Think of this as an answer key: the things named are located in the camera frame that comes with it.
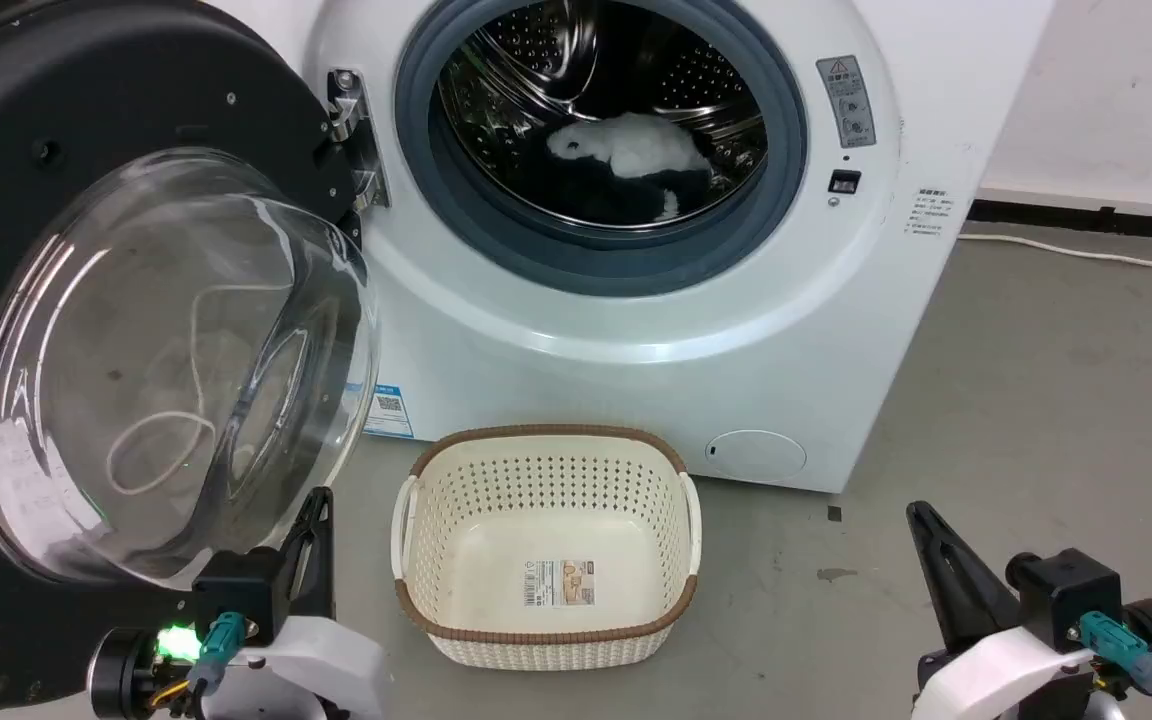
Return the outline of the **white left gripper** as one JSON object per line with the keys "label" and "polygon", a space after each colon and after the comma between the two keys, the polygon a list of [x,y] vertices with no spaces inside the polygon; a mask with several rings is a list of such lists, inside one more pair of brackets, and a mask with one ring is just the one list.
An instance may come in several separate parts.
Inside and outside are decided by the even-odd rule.
{"label": "white left gripper", "polygon": [[268,647],[243,643],[214,692],[194,698],[194,626],[106,634],[88,669],[99,720],[381,720],[389,675],[380,644],[338,621],[334,497],[308,492],[282,544],[288,614]]}

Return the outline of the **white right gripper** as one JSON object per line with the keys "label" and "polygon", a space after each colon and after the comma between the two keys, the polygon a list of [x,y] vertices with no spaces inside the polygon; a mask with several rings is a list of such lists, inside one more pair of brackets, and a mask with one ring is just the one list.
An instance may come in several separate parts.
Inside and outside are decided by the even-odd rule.
{"label": "white right gripper", "polygon": [[[1018,597],[931,503],[909,503],[905,520],[943,647],[968,650],[927,660],[935,670],[915,697],[914,720],[1130,720],[1126,697],[1152,698],[1084,644],[1059,653],[1015,628]],[[1152,651],[1152,598],[1126,605],[1119,623]]]}

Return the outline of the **white front-load washing machine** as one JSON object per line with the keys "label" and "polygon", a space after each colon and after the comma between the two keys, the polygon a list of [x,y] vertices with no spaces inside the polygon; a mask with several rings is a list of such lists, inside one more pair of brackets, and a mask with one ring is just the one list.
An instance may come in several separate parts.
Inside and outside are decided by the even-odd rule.
{"label": "white front-load washing machine", "polygon": [[[890,395],[957,233],[905,234],[916,188],[965,222],[1058,0],[736,0],[768,29],[806,111],[806,169],[772,236],[685,290],[550,290],[467,247],[430,209],[397,141],[396,65],[434,0],[301,0],[282,50],[326,94],[361,71],[389,209],[361,232],[381,309],[380,382],[415,439],[522,424],[598,424],[664,439],[695,473],[732,430],[806,450],[791,488],[838,493]],[[842,149],[817,61],[854,55],[876,145]],[[831,172],[861,170],[855,195]]]}

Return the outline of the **metal door hinge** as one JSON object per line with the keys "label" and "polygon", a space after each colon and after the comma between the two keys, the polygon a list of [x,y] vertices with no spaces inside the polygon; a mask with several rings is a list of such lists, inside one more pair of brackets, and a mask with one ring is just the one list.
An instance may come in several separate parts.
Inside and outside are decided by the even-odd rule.
{"label": "metal door hinge", "polygon": [[389,209],[387,173],[361,71],[329,69],[326,74],[326,105],[332,119],[333,141],[343,150],[351,169],[355,187],[353,210],[365,217],[372,209]]}

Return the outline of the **black round glass washer door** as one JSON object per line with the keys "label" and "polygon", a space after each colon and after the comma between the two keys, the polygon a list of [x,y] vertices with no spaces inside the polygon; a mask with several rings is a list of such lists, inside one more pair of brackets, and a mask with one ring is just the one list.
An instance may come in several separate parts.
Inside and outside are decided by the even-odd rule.
{"label": "black round glass washer door", "polygon": [[202,0],[0,0],[0,712],[194,626],[361,435],[378,309],[328,105]]}

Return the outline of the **cream laundry basket brown rim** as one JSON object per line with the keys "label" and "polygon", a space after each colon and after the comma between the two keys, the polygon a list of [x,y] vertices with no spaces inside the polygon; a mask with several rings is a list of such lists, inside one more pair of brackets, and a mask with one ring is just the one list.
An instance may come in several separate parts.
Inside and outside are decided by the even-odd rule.
{"label": "cream laundry basket brown rim", "polygon": [[[654,655],[689,609],[702,507],[644,430],[511,425],[429,446],[399,488],[399,606],[444,655],[494,670],[596,670]],[[526,560],[591,560],[596,605],[530,609]]]}

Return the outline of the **blue QR label sticker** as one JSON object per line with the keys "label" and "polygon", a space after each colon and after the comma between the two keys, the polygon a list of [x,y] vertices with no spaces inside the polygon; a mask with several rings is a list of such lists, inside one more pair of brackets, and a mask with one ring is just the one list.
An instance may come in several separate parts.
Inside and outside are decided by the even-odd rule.
{"label": "blue QR label sticker", "polygon": [[399,439],[414,439],[415,433],[401,388],[376,382],[367,407],[364,432]]}

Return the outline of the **paper basket label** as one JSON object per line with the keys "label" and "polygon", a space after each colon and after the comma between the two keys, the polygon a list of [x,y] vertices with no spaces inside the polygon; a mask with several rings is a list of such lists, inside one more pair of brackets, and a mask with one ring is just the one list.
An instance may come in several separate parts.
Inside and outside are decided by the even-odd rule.
{"label": "paper basket label", "polygon": [[596,564],[591,560],[526,560],[522,602],[530,609],[593,607]]}

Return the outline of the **round white filter cover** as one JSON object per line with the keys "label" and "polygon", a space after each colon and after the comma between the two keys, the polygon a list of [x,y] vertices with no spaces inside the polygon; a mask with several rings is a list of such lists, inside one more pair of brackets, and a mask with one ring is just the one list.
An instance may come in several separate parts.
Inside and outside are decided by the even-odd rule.
{"label": "round white filter cover", "polygon": [[707,445],[710,475],[738,482],[788,486],[806,467],[806,450],[771,430],[732,430]]}

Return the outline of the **white text label sticker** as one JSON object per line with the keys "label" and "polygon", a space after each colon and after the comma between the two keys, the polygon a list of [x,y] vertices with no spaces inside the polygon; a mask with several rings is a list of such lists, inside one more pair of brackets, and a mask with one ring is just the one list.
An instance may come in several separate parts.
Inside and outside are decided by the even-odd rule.
{"label": "white text label sticker", "polygon": [[950,190],[932,185],[916,188],[902,229],[910,236],[952,236],[963,225],[958,205],[958,197]]}

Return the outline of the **black baseboard strip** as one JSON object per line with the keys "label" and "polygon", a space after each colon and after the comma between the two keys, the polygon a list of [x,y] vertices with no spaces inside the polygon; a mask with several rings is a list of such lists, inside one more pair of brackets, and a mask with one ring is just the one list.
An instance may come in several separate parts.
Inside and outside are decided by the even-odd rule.
{"label": "black baseboard strip", "polygon": [[967,214],[969,222],[1036,225],[1066,232],[1126,234],[1152,238],[1152,217],[1138,215],[1102,206],[1102,209],[1053,209],[1023,202],[973,200]]}

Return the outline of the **dark garment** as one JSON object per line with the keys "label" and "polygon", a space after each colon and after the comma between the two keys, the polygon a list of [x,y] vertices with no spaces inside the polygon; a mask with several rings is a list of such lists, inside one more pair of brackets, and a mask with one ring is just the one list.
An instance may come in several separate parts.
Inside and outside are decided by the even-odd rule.
{"label": "dark garment", "polygon": [[673,222],[707,200],[707,168],[622,177],[594,159],[532,160],[516,190],[550,214],[577,223],[639,227]]}

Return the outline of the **grey warning sticker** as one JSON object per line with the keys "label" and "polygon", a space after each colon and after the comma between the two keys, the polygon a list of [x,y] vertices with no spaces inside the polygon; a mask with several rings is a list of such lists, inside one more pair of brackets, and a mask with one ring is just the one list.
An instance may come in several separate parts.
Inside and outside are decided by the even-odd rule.
{"label": "grey warning sticker", "polygon": [[823,58],[814,63],[831,111],[835,118],[842,149],[876,145],[876,124],[870,108],[867,83],[854,55]]}

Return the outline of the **white garment in drum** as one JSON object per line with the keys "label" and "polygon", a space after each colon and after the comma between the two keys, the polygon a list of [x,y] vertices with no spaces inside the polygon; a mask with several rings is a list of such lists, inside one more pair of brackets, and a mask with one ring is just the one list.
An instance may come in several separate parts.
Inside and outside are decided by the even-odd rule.
{"label": "white garment in drum", "polygon": [[593,159],[613,176],[643,179],[662,172],[708,173],[698,141],[664,118],[626,113],[602,120],[577,120],[544,141],[550,156],[562,160]]}

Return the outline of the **perforated steel washer drum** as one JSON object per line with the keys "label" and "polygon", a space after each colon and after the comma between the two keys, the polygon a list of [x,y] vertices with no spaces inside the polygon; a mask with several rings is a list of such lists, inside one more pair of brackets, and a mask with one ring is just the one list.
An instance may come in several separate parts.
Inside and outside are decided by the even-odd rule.
{"label": "perforated steel washer drum", "polygon": [[[655,232],[718,209],[764,160],[765,126],[748,83],[698,32],[621,0],[535,0],[468,35],[444,65],[444,118],[476,169],[511,199],[599,232]],[[639,227],[577,223],[522,197],[520,172],[556,159],[550,132],[626,113],[664,118],[691,132],[710,162],[702,209]]]}

